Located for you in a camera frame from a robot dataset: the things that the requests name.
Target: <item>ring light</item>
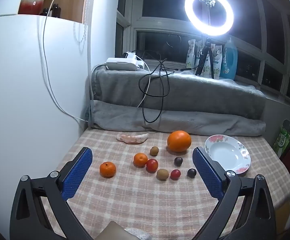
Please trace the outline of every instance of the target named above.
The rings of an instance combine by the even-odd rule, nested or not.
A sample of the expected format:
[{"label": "ring light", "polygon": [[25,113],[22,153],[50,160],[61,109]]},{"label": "ring light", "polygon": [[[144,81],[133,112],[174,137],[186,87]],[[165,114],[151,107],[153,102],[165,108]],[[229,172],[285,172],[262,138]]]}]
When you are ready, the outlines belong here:
[{"label": "ring light", "polygon": [[218,2],[220,2],[223,7],[225,8],[226,11],[226,21],[224,23],[224,25],[220,26],[220,27],[213,27],[213,26],[209,26],[203,22],[201,22],[195,15],[194,11],[193,11],[193,2],[194,0],[185,0],[185,12],[187,14],[187,17],[189,18],[189,20],[192,22],[192,24],[202,33],[205,33],[209,36],[218,36],[218,35],[222,35],[227,33],[234,22],[234,14],[233,14],[233,10],[230,6],[230,4],[228,3],[227,0],[217,0]]}]

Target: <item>blue textured pad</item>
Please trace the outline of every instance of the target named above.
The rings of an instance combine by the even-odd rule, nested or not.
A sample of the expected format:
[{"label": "blue textured pad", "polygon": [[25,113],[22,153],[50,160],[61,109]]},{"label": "blue textured pad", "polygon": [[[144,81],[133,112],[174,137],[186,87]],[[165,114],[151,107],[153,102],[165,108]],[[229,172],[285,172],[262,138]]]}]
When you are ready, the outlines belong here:
[{"label": "blue textured pad", "polygon": [[68,176],[64,179],[62,197],[64,201],[74,197],[86,172],[93,162],[93,153],[87,148],[75,163]]},{"label": "blue textured pad", "polygon": [[198,173],[202,177],[211,196],[221,200],[224,197],[222,181],[212,166],[209,164],[208,160],[197,148],[195,148],[193,151],[193,163]]}]

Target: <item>blue detergent bottle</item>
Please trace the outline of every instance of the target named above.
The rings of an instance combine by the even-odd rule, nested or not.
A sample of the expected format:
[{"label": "blue detergent bottle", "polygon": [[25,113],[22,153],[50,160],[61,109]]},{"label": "blue detergent bottle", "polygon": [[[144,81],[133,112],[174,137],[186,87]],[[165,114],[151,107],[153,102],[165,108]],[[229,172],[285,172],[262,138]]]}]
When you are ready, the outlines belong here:
[{"label": "blue detergent bottle", "polygon": [[231,38],[224,46],[220,77],[234,80],[237,69],[237,48]]}]

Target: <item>white plate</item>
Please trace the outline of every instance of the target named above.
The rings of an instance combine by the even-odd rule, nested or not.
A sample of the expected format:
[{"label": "white plate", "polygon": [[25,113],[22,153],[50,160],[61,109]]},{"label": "white plate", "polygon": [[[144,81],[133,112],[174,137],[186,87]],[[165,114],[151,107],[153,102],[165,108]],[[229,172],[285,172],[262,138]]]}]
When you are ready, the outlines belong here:
[{"label": "white plate", "polygon": [[246,172],[251,165],[251,157],[246,147],[227,135],[210,136],[205,141],[205,151],[225,171],[231,170],[236,174],[241,174]]}]

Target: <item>black round fruit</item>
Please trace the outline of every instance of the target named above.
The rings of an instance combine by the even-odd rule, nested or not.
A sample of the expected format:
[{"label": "black round fruit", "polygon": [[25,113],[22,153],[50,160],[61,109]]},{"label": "black round fruit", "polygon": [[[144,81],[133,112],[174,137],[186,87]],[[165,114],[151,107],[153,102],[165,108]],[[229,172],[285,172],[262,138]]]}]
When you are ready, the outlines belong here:
[{"label": "black round fruit", "polygon": [[196,176],[196,170],[195,169],[189,169],[187,171],[187,176],[189,176],[191,179],[195,178],[195,176]]},{"label": "black round fruit", "polygon": [[182,163],[183,163],[183,158],[180,158],[180,157],[175,158],[174,160],[175,166],[180,167]]}]

